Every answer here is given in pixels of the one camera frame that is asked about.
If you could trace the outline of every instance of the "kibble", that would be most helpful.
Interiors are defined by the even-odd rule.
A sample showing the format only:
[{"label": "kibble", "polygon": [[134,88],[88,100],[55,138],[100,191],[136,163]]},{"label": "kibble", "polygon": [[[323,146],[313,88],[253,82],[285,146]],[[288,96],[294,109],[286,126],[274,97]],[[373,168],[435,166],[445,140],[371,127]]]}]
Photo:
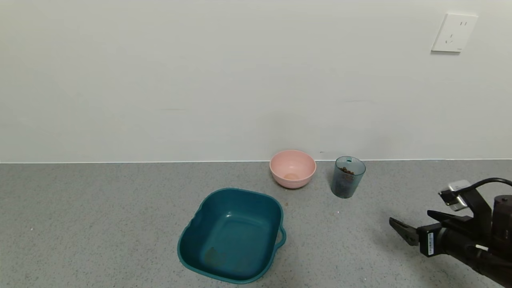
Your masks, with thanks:
[{"label": "kibble", "polygon": [[343,172],[345,172],[345,173],[347,173],[347,174],[354,175],[354,172],[352,172],[352,171],[348,170],[348,169],[347,169],[347,167],[343,167],[343,168],[341,168],[340,170],[341,170],[341,171],[343,171]]}]

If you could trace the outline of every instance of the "gray countertop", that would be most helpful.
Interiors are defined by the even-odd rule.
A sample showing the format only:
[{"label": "gray countertop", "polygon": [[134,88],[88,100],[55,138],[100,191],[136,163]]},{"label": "gray countertop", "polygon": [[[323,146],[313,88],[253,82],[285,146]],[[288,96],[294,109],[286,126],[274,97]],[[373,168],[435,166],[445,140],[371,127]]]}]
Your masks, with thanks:
[{"label": "gray countertop", "polygon": [[[388,225],[450,213],[450,181],[511,178],[512,161],[369,161],[350,199],[335,197],[333,162],[288,190],[267,162],[2,164],[1,287],[235,287],[187,270],[178,238],[211,192],[237,187],[283,206],[288,239],[270,270],[244,287],[499,287],[456,261],[426,258]],[[507,186],[480,189],[489,203]]]}]

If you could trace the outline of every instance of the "black cable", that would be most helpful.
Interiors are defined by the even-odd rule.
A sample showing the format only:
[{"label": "black cable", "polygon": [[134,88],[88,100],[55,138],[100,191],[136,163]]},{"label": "black cable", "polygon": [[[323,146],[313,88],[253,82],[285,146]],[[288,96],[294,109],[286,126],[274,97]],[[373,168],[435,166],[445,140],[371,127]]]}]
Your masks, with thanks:
[{"label": "black cable", "polygon": [[457,195],[460,195],[461,193],[464,193],[466,191],[473,190],[473,189],[476,189],[476,188],[478,188],[478,187],[480,187],[480,186],[482,186],[484,184],[493,183],[493,182],[507,184],[507,185],[512,187],[512,181],[507,180],[507,179],[503,179],[503,178],[493,177],[493,178],[487,178],[487,179],[478,181],[475,184],[473,184],[471,186],[468,186],[466,188],[462,188],[460,190],[457,190],[454,193],[457,196]]}]

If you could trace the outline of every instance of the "electrical outlet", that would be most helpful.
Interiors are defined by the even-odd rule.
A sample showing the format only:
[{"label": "electrical outlet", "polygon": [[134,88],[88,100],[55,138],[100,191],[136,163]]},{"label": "electrical outlet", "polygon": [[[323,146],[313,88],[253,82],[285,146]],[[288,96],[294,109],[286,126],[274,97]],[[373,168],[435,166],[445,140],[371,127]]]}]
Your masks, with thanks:
[{"label": "electrical outlet", "polygon": [[460,52],[466,46],[478,16],[446,14],[432,51]]}]

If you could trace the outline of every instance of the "stain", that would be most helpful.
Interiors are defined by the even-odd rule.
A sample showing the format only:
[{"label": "stain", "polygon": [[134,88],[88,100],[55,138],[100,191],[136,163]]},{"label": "stain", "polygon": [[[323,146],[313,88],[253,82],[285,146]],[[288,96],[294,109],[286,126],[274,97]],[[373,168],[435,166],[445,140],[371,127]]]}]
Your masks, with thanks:
[{"label": "stain", "polygon": [[215,250],[215,248],[211,247],[206,251],[204,254],[204,262],[207,265],[213,266],[213,267],[219,267],[226,261],[226,255],[221,254]]},{"label": "stain", "polygon": [[162,111],[185,111],[186,109],[180,109],[180,108],[162,108],[160,109]]},{"label": "stain", "polygon": [[286,174],[284,178],[288,179],[288,180],[298,180],[299,179],[297,174],[293,174],[293,173]]},{"label": "stain", "polygon": [[343,101],[343,103],[360,103],[360,102],[372,103],[373,101],[371,101],[371,100],[347,100],[347,101]]}]

